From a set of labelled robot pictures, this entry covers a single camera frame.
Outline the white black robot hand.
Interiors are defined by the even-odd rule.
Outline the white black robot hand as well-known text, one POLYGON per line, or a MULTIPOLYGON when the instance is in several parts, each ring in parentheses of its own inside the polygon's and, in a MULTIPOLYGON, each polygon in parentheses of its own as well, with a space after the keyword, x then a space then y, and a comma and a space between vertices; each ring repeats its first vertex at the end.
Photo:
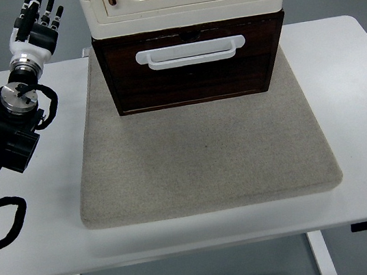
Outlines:
POLYGON ((53 56, 64 11, 62 5, 53 8, 54 2, 48 0, 41 11, 42 0, 23 1, 10 36, 11 70, 24 66, 41 70, 53 56))

